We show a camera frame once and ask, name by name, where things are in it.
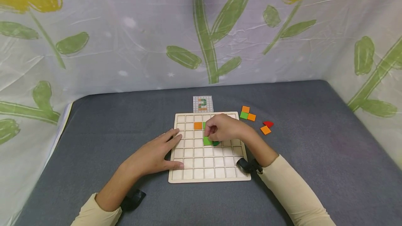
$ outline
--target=green stem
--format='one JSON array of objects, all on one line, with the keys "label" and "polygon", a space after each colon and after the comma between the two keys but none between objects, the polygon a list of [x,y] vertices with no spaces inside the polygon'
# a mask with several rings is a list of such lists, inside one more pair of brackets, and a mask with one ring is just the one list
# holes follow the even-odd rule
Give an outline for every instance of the green stem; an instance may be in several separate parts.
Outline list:
[{"label": "green stem", "polygon": [[39,20],[34,16],[34,14],[31,11],[28,11],[29,14],[31,15],[32,19],[35,21],[36,25],[38,26],[39,30],[42,32],[43,36],[45,36],[45,39],[49,43],[50,47],[52,48],[54,54],[56,55],[57,61],[59,62],[60,66],[64,69],[66,69],[66,65],[64,65],[63,59],[61,58],[61,55],[59,51],[57,51],[56,46],[53,44],[53,41],[51,40],[50,36],[48,33],[45,31],[45,28],[40,24]]},{"label": "green stem", "polygon": [[19,105],[7,101],[0,101],[0,114],[31,118],[34,120],[44,121],[53,125],[57,125],[60,117],[60,113],[55,111],[46,112],[38,108]]},{"label": "green stem", "polygon": [[368,98],[371,92],[373,92],[376,86],[378,86],[381,80],[398,61],[402,61],[402,36],[398,39],[394,46],[389,49],[368,80],[348,102],[347,105],[350,109],[352,109],[352,112],[355,112],[360,107],[362,102]]},{"label": "green stem", "polygon": [[217,73],[218,65],[216,62],[215,47],[209,32],[204,0],[193,0],[193,18],[198,41],[207,67],[209,84],[218,83],[219,76]]},{"label": "green stem", "polygon": [[267,48],[265,48],[265,50],[262,52],[262,54],[267,54],[267,52],[269,52],[269,50],[275,46],[276,42],[278,41],[278,39],[282,36],[283,32],[286,30],[286,28],[288,28],[289,23],[291,22],[292,18],[294,17],[294,15],[296,14],[297,10],[299,9],[299,7],[301,6],[303,0],[299,0],[296,4],[296,6],[293,8],[292,12],[290,13],[288,19],[286,20],[286,22],[283,24],[282,28],[280,29],[280,31],[278,32],[278,34],[275,36],[274,40],[269,44],[269,46],[267,46]]}]

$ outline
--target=hand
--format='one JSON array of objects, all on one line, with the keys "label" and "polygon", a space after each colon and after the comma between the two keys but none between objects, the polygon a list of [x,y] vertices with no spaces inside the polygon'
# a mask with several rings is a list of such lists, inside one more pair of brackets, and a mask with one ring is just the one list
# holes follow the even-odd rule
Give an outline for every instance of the hand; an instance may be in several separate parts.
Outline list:
[{"label": "hand", "polygon": [[208,136],[210,141],[242,140],[245,134],[253,131],[246,123],[222,113],[206,122],[204,136]]},{"label": "hand", "polygon": [[147,142],[127,158],[122,165],[128,169],[129,173],[137,173],[139,176],[157,173],[164,170],[184,168],[184,164],[181,162],[165,160],[166,154],[180,141],[182,137],[182,135],[179,134],[169,140],[170,137],[178,132],[178,129],[171,129]]}]

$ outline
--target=sleeve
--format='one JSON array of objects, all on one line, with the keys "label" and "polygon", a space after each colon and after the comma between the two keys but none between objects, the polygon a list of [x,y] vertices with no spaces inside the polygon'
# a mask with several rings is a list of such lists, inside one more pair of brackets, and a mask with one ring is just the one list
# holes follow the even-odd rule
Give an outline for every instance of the sleeve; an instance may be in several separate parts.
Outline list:
[{"label": "sleeve", "polygon": [[79,215],[71,226],[115,226],[121,215],[121,208],[107,212],[102,210],[95,201],[97,193],[92,194],[81,208]]},{"label": "sleeve", "polygon": [[310,186],[279,155],[260,175],[265,185],[288,212],[295,226],[334,226]]}]

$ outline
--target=orange tile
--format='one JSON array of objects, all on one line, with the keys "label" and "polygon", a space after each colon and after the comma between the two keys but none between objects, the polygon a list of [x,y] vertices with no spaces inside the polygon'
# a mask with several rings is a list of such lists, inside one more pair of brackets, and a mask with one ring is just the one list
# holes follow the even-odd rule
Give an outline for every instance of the orange tile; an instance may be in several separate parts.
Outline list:
[{"label": "orange tile", "polygon": [[202,122],[194,122],[194,130],[202,129]]},{"label": "orange tile", "polygon": [[241,108],[241,111],[244,112],[244,113],[249,113],[250,112],[250,107],[243,106]]},{"label": "orange tile", "polygon": [[269,134],[271,133],[271,129],[267,126],[263,126],[262,128],[260,128],[260,130],[264,133],[264,134]]},{"label": "orange tile", "polygon": [[255,114],[249,113],[249,114],[248,114],[248,117],[247,117],[247,120],[255,121],[255,118],[256,118],[256,115],[255,115]]}]

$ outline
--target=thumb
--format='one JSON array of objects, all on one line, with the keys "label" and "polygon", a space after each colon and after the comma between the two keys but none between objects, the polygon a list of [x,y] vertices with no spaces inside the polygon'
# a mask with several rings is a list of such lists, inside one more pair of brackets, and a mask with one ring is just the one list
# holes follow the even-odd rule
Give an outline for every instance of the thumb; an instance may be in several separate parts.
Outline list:
[{"label": "thumb", "polygon": [[219,139],[218,139],[218,133],[216,132],[216,133],[214,133],[214,134],[210,134],[210,135],[208,136],[208,139],[209,139],[210,141],[219,141]]},{"label": "thumb", "polygon": [[184,164],[179,161],[165,160],[166,170],[182,170],[183,168]]}]

